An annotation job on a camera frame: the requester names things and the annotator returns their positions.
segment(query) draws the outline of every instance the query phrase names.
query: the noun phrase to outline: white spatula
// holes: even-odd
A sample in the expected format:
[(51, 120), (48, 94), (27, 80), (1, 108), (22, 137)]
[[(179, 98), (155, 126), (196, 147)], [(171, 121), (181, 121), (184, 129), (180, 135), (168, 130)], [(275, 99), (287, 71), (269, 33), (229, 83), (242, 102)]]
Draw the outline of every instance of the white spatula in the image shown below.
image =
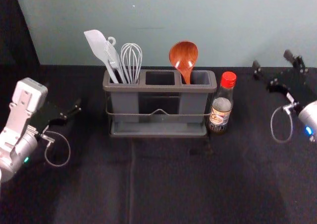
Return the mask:
[(119, 82), (109, 64), (108, 55), (105, 53), (106, 39), (104, 35), (98, 30), (86, 31), (84, 34), (94, 55), (105, 64), (110, 78), (115, 84), (118, 84)]

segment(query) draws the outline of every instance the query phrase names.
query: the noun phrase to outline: wooden ladle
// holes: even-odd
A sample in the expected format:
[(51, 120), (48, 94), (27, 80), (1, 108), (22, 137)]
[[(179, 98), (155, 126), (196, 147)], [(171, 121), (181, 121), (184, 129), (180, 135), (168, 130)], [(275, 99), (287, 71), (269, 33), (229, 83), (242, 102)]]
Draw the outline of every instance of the wooden ladle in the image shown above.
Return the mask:
[(190, 74), (198, 57), (197, 46), (188, 41), (176, 43), (169, 51), (169, 61), (190, 84)]

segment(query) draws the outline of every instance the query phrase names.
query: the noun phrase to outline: red bottle cap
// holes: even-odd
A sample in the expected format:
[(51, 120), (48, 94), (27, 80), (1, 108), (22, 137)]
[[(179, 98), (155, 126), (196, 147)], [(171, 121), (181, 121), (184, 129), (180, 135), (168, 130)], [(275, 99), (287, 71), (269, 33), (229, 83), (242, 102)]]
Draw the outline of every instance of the red bottle cap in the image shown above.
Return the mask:
[(231, 71), (224, 72), (221, 77), (221, 86), (227, 89), (231, 89), (235, 86), (237, 76)]

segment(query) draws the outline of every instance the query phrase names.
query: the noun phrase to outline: cable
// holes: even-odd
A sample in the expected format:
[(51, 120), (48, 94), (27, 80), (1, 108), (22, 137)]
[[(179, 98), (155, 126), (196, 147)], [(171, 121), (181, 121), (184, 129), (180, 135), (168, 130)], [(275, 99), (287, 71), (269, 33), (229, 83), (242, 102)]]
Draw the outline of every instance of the cable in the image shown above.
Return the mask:
[(68, 150), (69, 150), (68, 158), (67, 158), (67, 160), (66, 160), (64, 163), (62, 163), (62, 164), (60, 164), (60, 165), (53, 164), (52, 162), (49, 161), (49, 159), (48, 159), (48, 157), (47, 157), (47, 152), (48, 152), (48, 149), (49, 149), (49, 147), (50, 147), (50, 145), (51, 145), (51, 143), (49, 142), (48, 145), (46, 146), (46, 149), (45, 149), (45, 152), (44, 152), (45, 160), (46, 160), (47, 163), (49, 163), (51, 166), (57, 167), (57, 168), (63, 167), (63, 166), (65, 166), (65, 165), (67, 165), (68, 162), (69, 162), (69, 160), (70, 160), (70, 145), (69, 145), (68, 140), (67, 140), (62, 134), (60, 134), (60, 133), (58, 133), (58, 132), (55, 132), (55, 131), (47, 131), (47, 130), (46, 130), (45, 132), (48, 132), (48, 133), (52, 133), (52, 134), (56, 134), (56, 135), (61, 136), (61, 137), (66, 141), (67, 146), (68, 146)]
[(290, 131), (290, 134), (289, 134), (289, 137), (286, 139), (286, 140), (279, 140), (276, 138), (276, 136), (274, 135), (274, 131), (273, 131), (273, 118), (275, 116), (275, 114), (277, 113), (277, 111), (283, 109), (283, 107), (278, 107), (277, 109), (275, 109), (275, 111), (273, 112), (272, 114), (272, 117), (271, 117), (271, 134), (272, 134), (272, 137), (274, 139), (274, 141), (276, 141), (277, 143), (286, 143), (286, 142), (289, 142), (292, 138), (292, 135), (293, 135), (293, 119), (292, 119), (292, 115), (291, 113), (288, 114), (289, 118), (290, 118), (290, 121), (291, 121), (291, 131)]

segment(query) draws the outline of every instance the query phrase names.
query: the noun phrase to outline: utensil holder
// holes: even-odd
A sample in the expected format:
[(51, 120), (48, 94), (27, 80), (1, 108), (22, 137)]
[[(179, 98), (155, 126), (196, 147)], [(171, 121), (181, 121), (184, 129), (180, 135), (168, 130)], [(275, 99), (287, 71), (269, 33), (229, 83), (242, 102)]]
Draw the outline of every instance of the utensil holder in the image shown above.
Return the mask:
[(142, 69), (138, 84), (114, 84), (105, 72), (111, 136), (204, 136), (215, 75), (194, 70), (191, 84), (177, 70)]

